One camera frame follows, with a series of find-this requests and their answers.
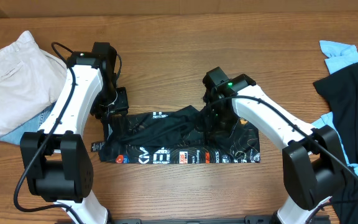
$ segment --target black fabric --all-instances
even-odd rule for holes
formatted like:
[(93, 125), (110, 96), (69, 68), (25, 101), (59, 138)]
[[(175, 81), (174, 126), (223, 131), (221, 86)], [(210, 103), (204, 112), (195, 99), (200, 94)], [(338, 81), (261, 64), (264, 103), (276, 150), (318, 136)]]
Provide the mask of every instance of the black fabric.
[(143, 164), (260, 162), (255, 126), (238, 119), (229, 136), (206, 134), (196, 128), (200, 116), (192, 106), (173, 113), (114, 116), (108, 122), (113, 133), (99, 158)]
[[(358, 163), (358, 63), (314, 82), (334, 114), (334, 125), (342, 138), (350, 163)], [(358, 184), (354, 180), (333, 195), (333, 201), (358, 198)], [(358, 204), (334, 205), (341, 223), (358, 223)]]

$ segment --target wooden table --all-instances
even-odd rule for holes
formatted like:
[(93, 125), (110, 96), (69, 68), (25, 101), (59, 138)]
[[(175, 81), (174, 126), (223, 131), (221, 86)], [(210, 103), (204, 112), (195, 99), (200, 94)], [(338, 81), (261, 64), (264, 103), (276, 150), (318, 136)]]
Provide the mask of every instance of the wooden table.
[[(30, 30), (41, 49), (57, 41), (90, 51), (110, 42), (122, 56), (119, 86), (128, 92), (130, 113), (203, 107), (201, 79), (220, 66), (230, 77), (251, 76), (274, 101), (306, 122), (329, 108), (312, 83), (328, 75), (319, 40), (355, 44), (358, 12), (116, 16), (0, 19), (0, 48)], [(101, 124), (89, 117), (86, 147), (103, 140)], [(260, 164), (108, 164), (89, 153), (93, 190), (113, 218), (171, 219), (272, 214), (287, 193), (279, 150), (260, 137)], [(0, 223), (53, 223), (60, 209), (21, 213), (12, 202), (23, 164), (17, 146), (0, 143)], [(24, 184), (20, 203), (46, 203)], [(339, 223), (332, 208), (333, 223)]]

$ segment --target light blue fabric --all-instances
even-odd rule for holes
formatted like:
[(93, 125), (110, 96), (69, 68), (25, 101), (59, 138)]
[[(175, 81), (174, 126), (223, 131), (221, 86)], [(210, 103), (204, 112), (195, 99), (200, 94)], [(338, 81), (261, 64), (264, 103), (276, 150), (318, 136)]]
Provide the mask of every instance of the light blue fabric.
[(320, 40), (320, 47), (323, 54), (328, 57), (325, 61), (329, 74), (358, 62), (355, 45)]
[[(334, 118), (333, 112), (329, 112), (327, 114), (321, 115), (320, 119), (313, 122), (312, 125), (316, 128), (322, 128), (323, 126), (328, 125), (328, 126), (332, 127), (338, 133), (338, 131), (336, 130), (336, 128), (334, 126), (333, 118)], [(347, 158), (346, 151), (343, 147), (342, 139), (340, 136), (339, 136), (339, 140), (341, 142), (342, 151), (345, 156), (345, 161), (346, 161), (347, 166), (353, 168), (354, 172), (358, 175), (358, 164), (351, 164), (349, 162), (349, 159)]]
[[(323, 54), (325, 54), (328, 58), (325, 59), (329, 74), (339, 71), (342, 68), (345, 68), (349, 65), (358, 62), (358, 52), (355, 45), (342, 44), (327, 40), (320, 40), (320, 47)], [(321, 128), (324, 125), (328, 125), (332, 127), (337, 133), (334, 123), (333, 123), (334, 114), (333, 112), (329, 112), (327, 114), (321, 115), (320, 119), (313, 122), (313, 125), (316, 128)], [(352, 167), (354, 172), (358, 175), (358, 164), (351, 164), (349, 159), (347, 158), (346, 151), (342, 144), (342, 139), (339, 136), (339, 140), (341, 141), (342, 151), (345, 155), (346, 164), (349, 167)]]
[(38, 131), (41, 124), (46, 121), (50, 112), (53, 109), (54, 104), (45, 108), (41, 113), (37, 114), (32, 119), (28, 120), (28, 122), (20, 125), (15, 130), (11, 131), (10, 133), (0, 137), (0, 141), (8, 142), (11, 144), (19, 145), (22, 135), (25, 132), (36, 132)]

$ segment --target robotic arm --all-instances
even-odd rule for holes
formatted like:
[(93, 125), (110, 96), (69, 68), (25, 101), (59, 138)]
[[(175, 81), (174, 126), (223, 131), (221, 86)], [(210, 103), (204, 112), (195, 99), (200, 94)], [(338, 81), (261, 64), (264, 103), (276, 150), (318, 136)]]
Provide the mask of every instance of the robotic arm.
[[(76, 87), (60, 125), (46, 144), (44, 153), (37, 158), (27, 174), (29, 190), (47, 202), (70, 206), (75, 223), (112, 223), (109, 211), (98, 202), (92, 191), (93, 167), (82, 135), (88, 114), (98, 119), (108, 119), (113, 114), (126, 114), (128, 109), (125, 88), (117, 88), (114, 73), (117, 52), (109, 43), (95, 43), (92, 52), (73, 52), (68, 59), (76, 76)], [(57, 114), (68, 98), (72, 77), (67, 75), (66, 85), (46, 122), (36, 133), (25, 133), (21, 140), (24, 167), (29, 165), (40, 143), (54, 125)], [(289, 194), (284, 206), (276, 212), (276, 223), (304, 223), (317, 205), (345, 184), (342, 168), (329, 157), (310, 162), (309, 154), (318, 154), (304, 136), (293, 130), (286, 121), (264, 104), (250, 99), (253, 96), (271, 104), (296, 124), (307, 135), (345, 162), (335, 131), (326, 126), (315, 129), (272, 101), (262, 89), (246, 75), (229, 79), (218, 67), (203, 79), (206, 86), (205, 102), (220, 101), (212, 106), (220, 114), (215, 131), (231, 132), (238, 117), (245, 118), (260, 129), (283, 153), (284, 184)], [(61, 161), (48, 161), (45, 156), (54, 152), (62, 154)]]

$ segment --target black cable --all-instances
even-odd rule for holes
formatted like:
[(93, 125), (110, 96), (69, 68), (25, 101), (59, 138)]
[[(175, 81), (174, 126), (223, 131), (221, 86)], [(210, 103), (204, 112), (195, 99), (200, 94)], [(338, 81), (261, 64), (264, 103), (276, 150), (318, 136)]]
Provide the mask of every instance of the black cable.
[[(229, 97), (225, 97), (225, 98), (221, 98), (218, 99), (208, 105), (206, 105), (201, 111), (200, 113), (204, 112), (206, 109), (212, 107), (215, 104), (218, 104), (222, 101), (226, 101), (226, 100), (230, 100), (230, 99), (236, 99), (236, 98), (242, 98), (242, 99), (248, 99), (248, 100), (254, 100), (257, 101), (259, 103), (262, 103), (263, 105), (267, 106), (268, 108), (270, 108), (272, 111), (274, 111), (277, 115), (279, 115), (279, 117), (281, 117), (281, 119), (283, 119), (285, 122), (287, 122), (295, 131), (298, 131), (298, 133), (300, 133), (301, 135), (303, 135), (310, 143), (312, 143), (314, 146), (316, 146), (321, 152), (325, 153), (327, 156), (329, 156), (331, 159), (335, 160), (339, 165), (341, 165), (346, 171), (348, 171), (348, 173), (351, 174), (351, 176), (356, 180), (356, 182), (358, 182), (358, 176), (351, 171), (347, 165), (343, 164), (343, 162), (341, 162), (337, 157), (335, 157), (334, 155), (332, 155), (330, 152), (327, 151), (327, 149), (325, 149), (323, 146), (321, 146), (320, 144), (318, 144), (315, 140), (313, 140), (310, 136), (308, 136), (306, 133), (304, 133), (300, 128), (298, 128), (297, 125), (293, 124), (287, 117), (284, 116), (284, 114), (282, 114), (281, 112), (279, 112), (278, 109), (276, 109), (274, 106), (270, 105), (269, 103), (265, 102), (264, 100), (260, 99), (260, 98), (256, 98), (256, 97), (252, 97), (252, 96), (229, 96)], [(309, 216), (309, 218), (306, 221), (306, 224), (309, 224), (309, 222), (311, 221), (311, 219), (317, 214), (318, 211), (320, 211), (321, 209), (323, 209), (323, 207), (328, 206), (328, 205), (334, 205), (334, 204), (338, 204), (338, 203), (351, 203), (351, 202), (358, 202), (357, 200), (348, 200), (348, 201), (338, 201), (338, 202), (327, 202), (327, 203), (323, 203), (319, 206), (317, 206), (317, 208), (313, 211), (313, 213)]]
[[(66, 64), (67, 61), (65, 60), (65, 58), (62, 57), (62, 55), (60, 55), (60, 53), (56, 50), (55, 45), (59, 45), (61, 47), (63, 47), (64, 49), (68, 50), (69, 52), (73, 52), (72, 50), (70, 50), (69, 48), (67, 48), (66, 46), (59, 44), (57, 42), (53, 42), (52, 43), (52, 49), (53, 51), (60, 57), (61, 60), (63, 60)], [(71, 90), (70, 93), (68, 95), (68, 98), (66, 100), (66, 103), (63, 105), (63, 108), (59, 114), (59, 116), (56, 118), (55, 124), (52, 126), (52, 129), (49, 131), (49, 133), (47, 134), (47, 137), (44, 139), (43, 143), (40, 145), (40, 147), (37, 149), (37, 152), (34, 154), (34, 157), (31, 159), (29, 165), (25, 168), (22, 176), (20, 177), (16, 188), (15, 188), (15, 192), (13, 195), (13, 203), (15, 205), (15, 207), (22, 212), (38, 212), (38, 211), (42, 211), (42, 210), (46, 210), (46, 209), (50, 209), (50, 208), (65, 208), (68, 212), (71, 212), (71, 214), (74, 216), (74, 218), (77, 220), (78, 223), (83, 224), (83, 222), (81, 221), (81, 219), (79, 218), (79, 216), (77, 215), (77, 213), (74, 211), (74, 209), (72, 209), (71, 206), (65, 205), (65, 204), (53, 204), (53, 205), (47, 205), (47, 206), (43, 206), (43, 207), (38, 207), (38, 208), (24, 208), (21, 207), (19, 205), (19, 201), (18, 201), (18, 196), (19, 196), (19, 191), (20, 188), (22, 187), (22, 184), (24, 182), (25, 177), (27, 176), (30, 168), (32, 167), (32, 165), (34, 164), (36, 158), (38, 158), (40, 156), (41, 153), (44, 152), (45, 150), (45, 146), (48, 143), (48, 140), (52, 137), (53, 132), (55, 132), (57, 126), (59, 125), (60, 121), (62, 120), (63, 114), (65, 113), (65, 110), (68, 107), (68, 104), (74, 94), (74, 89), (75, 89), (75, 74), (74, 71), (71, 67), (68, 67), (68, 69), (70, 70), (70, 73), (73, 77), (73, 83), (71, 85)]]
[(118, 68), (118, 72), (117, 72), (117, 80), (118, 80), (119, 75), (121, 74), (122, 60), (121, 60), (121, 56), (119, 54), (117, 54), (117, 57), (119, 59), (119, 68)]

